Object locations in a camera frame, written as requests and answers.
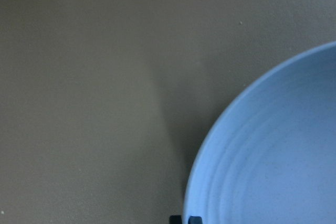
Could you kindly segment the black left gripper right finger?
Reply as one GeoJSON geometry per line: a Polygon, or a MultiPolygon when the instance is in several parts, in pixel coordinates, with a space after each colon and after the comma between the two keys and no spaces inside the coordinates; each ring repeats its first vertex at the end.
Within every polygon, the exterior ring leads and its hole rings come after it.
{"type": "Polygon", "coordinates": [[[202,224],[202,217],[190,216],[188,219],[188,224],[202,224]]]}

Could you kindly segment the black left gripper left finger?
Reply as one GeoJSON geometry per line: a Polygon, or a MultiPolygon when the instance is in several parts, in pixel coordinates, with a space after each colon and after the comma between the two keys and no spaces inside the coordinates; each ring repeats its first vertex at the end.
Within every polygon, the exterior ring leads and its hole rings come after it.
{"type": "Polygon", "coordinates": [[[169,217],[169,224],[182,224],[182,216],[181,215],[171,215],[169,217]]]}

